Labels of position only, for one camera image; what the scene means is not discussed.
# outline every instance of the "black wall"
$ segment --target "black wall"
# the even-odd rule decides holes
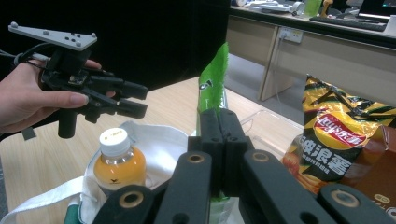
[[[8,31],[20,26],[90,35],[91,59],[150,90],[199,76],[225,42],[229,0],[3,1],[0,49],[21,53],[38,40]],[[0,77],[10,59],[0,58]]]

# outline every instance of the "wooden table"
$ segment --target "wooden table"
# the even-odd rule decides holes
[[[302,127],[248,99],[227,91],[229,109],[234,111],[262,149],[285,151]],[[148,111],[141,124],[170,125],[191,134],[196,125],[198,79],[192,78],[148,93],[143,103]],[[24,141],[21,134],[0,143],[8,209],[12,211],[25,200],[53,189],[84,174],[85,168],[99,148],[99,135],[106,129],[119,127],[131,118],[102,115],[96,124],[78,116],[76,135],[71,139],[58,136],[58,123],[35,129],[36,138]],[[19,223],[63,223],[67,202],[19,214]]]

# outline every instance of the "floor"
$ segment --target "floor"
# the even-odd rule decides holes
[[[304,114],[301,106],[301,100],[304,93],[305,80],[295,78],[294,85],[292,87],[279,92],[276,96],[268,100],[259,101],[258,89],[262,82],[263,72],[264,67],[262,65],[252,63],[230,54],[228,70],[225,78],[225,87],[245,96],[251,101],[283,115],[288,119],[303,124]],[[7,199],[5,195],[4,178],[0,161],[0,217],[3,217],[7,213]],[[237,208],[237,200],[227,223],[243,223]]]

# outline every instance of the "plastic bottle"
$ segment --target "plastic bottle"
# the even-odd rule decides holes
[[[128,133],[121,128],[104,131],[100,137],[101,156],[93,172],[102,191],[108,197],[112,192],[128,185],[144,186],[146,159],[132,146]]]

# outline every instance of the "monitor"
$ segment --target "monitor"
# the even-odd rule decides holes
[[[358,18],[388,22],[396,15],[396,0],[364,0]]]

